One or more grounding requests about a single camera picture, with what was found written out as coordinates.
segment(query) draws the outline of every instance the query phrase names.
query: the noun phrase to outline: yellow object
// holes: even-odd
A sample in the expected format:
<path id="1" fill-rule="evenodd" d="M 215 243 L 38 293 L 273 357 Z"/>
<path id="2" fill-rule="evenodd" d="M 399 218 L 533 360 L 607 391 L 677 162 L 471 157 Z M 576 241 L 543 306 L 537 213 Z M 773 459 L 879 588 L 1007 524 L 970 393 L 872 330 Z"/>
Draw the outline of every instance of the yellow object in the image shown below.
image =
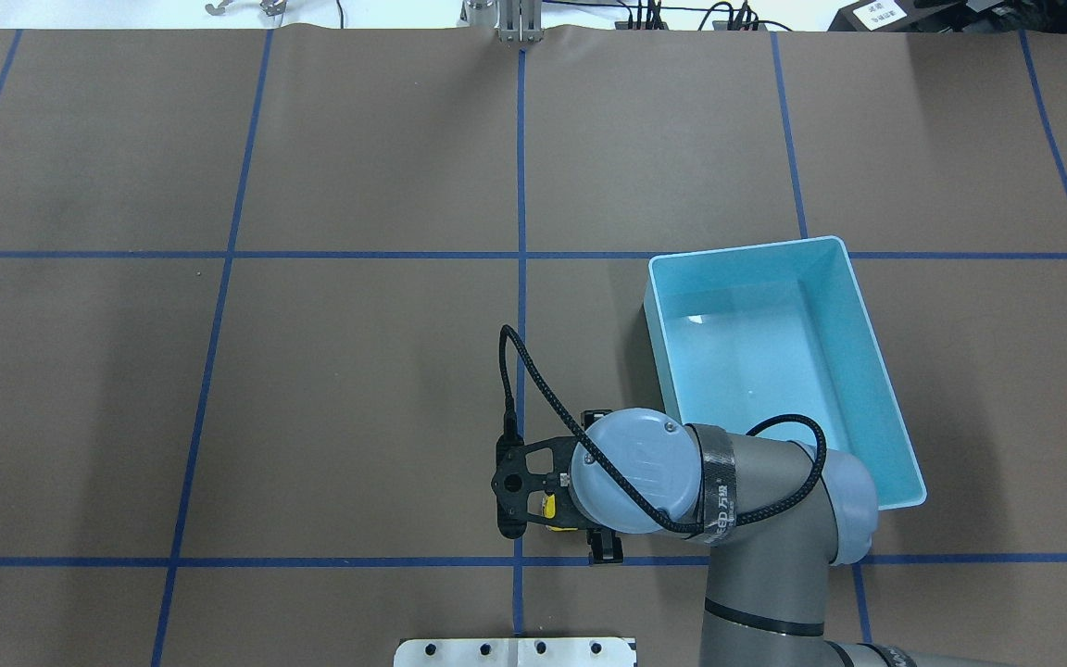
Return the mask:
<path id="1" fill-rule="evenodd" d="M 545 496 L 545 498 L 542 498 L 542 517 L 545 517 L 546 519 L 554 519 L 554 514 L 555 514 L 554 496 L 547 495 Z M 571 530 L 578 529 L 578 528 L 555 528 L 554 526 L 546 526 L 546 528 L 550 528 L 555 533 L 568 533 Z"/>

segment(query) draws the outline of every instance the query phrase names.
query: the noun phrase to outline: table surface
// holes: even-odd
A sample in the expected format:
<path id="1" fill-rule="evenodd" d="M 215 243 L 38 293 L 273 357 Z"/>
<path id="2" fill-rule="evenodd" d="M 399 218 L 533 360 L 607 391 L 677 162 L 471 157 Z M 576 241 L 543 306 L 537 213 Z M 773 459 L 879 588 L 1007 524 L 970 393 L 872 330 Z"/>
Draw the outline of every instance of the table surface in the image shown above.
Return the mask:
<path id="1" fill-rule="evenodd" d="M 695 664 L 703 550 L 496 533 L 496 331 L 660 409 L 648 258 L 827 234 L 928 486 L 827 636 L 1067 664 L 1064 35 L 0 32 L 0 664 Z"/>

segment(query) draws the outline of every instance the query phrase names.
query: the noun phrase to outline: light blue container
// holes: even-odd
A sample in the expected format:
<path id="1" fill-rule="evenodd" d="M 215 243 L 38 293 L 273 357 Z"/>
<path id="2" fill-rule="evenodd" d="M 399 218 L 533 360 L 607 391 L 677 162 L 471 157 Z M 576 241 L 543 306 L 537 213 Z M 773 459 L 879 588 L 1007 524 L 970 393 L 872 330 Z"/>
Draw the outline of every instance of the light blue container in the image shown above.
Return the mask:
<path id="1" fill-rule="evenodd" d="M 834 236 L 649 261 L 644 316 L 665 410 L 742 433 L 796 412 L 859 457 L 880 509 L 924 502 L 924 480 L 846 245 Z M 762 435 L 811 443 L 784 424 Z"/>

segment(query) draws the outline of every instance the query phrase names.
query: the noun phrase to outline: white floor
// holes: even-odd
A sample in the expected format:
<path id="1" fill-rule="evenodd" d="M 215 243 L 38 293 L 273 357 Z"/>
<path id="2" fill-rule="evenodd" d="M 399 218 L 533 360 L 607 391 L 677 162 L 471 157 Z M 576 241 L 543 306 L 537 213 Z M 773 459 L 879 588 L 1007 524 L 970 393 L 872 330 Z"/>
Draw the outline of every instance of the white floor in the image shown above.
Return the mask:
<path id="1" fill-rule="evenodd" d="M 347 27 L 452 27 L 459 17 L 460 0 L 341 0 Z M 618 0 L 592 0 L 618 3 Z M 339 14 L 335 0 L 289 0 L 284 17 L 270 18 L 258 9 L 258 0 L 234 0 L 224 16 L 213 17 L 204 10 L 205 0 L 143 0 L 131 3 L 83 3 L 77 0 L 0 0 L 0 27 L 46 27 L 46 29 L 196 29 L 196 27 L 241 27 L 259 29 L 285 22 L 309 22 L 335 27 Z M 666 5 L 703 7 L 705 0 L 666 1 Z M 754 0 L 760 17 L 792 27 L 793 30 L 823 31 L 844 0 Z M 571 7 L 545 4 L 545 26 L 583 25 L 610 29 L 627 13 L 617 7 Z M 666 10 L 664 18 L 673 30 L 694 30 L 702 12 Z"/>

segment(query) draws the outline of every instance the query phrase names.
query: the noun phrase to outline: white label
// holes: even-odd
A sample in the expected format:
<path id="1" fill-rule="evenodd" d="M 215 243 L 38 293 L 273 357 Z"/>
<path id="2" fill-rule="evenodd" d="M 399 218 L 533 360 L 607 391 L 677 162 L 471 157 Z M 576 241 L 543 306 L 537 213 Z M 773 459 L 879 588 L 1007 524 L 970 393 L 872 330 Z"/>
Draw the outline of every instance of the white label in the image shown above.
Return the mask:
<path id="1" fill-rule="evenodd" d="M 878 3 L 863 4 L 855 10 L 855 16 L 866 26 L 867 30 L 875 30 L 907 17 L 908 14 L 896 4 L 896 0 L 880 0 Z"/>

